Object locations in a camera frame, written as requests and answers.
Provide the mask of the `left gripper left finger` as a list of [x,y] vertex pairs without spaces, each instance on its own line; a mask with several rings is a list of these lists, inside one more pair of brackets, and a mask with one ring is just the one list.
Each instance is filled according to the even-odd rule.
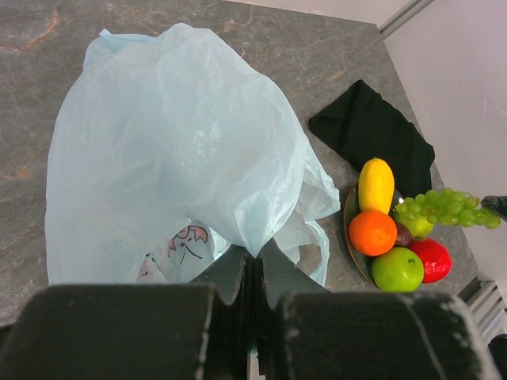
[[248,254],[187,284],[61,285],[2,329],[4,379],[245,379]]

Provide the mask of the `light blue plastic bag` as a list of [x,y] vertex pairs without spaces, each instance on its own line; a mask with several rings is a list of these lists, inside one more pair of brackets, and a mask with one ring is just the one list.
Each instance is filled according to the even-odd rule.
[[213,31],[101,31],[55,121],[48,281],[184,283],[231,245],[291,261],[340,208],[281,89]]

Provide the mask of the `green grape bunch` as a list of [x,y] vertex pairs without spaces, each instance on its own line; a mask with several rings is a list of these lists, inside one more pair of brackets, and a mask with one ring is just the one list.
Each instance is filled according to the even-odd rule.
[[393,207],[394,216],[402,221],[425,220],[433,225],[484,226],[494,230],[501,225],[501,216],[468,192],[444,188],[428,190],[415,197],[406,197]]

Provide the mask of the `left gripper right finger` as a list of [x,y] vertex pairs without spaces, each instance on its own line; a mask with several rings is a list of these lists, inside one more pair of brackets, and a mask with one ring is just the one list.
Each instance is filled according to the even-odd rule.
[[499,379],[458,297],[330,292],[268,242],[259,255],[259,371],[267,379]]

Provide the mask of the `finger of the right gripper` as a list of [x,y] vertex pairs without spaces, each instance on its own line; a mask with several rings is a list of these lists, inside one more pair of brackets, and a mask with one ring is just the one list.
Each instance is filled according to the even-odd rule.
[[481,205],[507,221],[507,196],[486,196],[482,199]]

